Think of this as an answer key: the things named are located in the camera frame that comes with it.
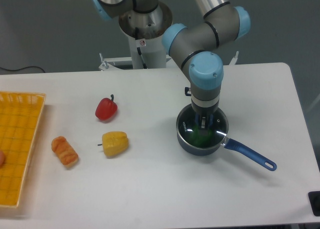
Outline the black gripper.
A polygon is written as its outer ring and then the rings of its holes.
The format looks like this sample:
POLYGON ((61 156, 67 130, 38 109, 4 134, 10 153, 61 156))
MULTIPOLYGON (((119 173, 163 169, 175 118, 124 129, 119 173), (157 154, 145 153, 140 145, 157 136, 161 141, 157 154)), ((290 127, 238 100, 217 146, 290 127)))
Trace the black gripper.
POLYGON ((202 116, 201 129, 205 129, 206 123, 207 123, 206 117, 208 117, 208 125, 211 126, 213 124, 213 120, 214 120, 213 114, 217 111, 217 109, 219 107, 219 103, 217 102, 216 104, 214 104, 213 106, 210 106, 210 107, 201 107, 192 101, 191 107, 196 114, 202 116))

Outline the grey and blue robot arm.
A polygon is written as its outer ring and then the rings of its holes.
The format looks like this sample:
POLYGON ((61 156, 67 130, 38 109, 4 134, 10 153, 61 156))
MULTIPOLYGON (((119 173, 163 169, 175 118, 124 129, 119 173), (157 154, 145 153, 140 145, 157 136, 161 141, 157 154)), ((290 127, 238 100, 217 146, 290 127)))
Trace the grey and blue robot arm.
POLYGON ((203 22, 194 28, 173 23, 170 9, 159 0, 92 0, 99 15, 118 18, 126 35, 134 69, 163 68, 173 59, 190 82, 186 94, 196 124, 208 128, 219 107, 224 69, 214 49, 238 40, 251 28, 248 12, 229 0, 195 0, 203 22))

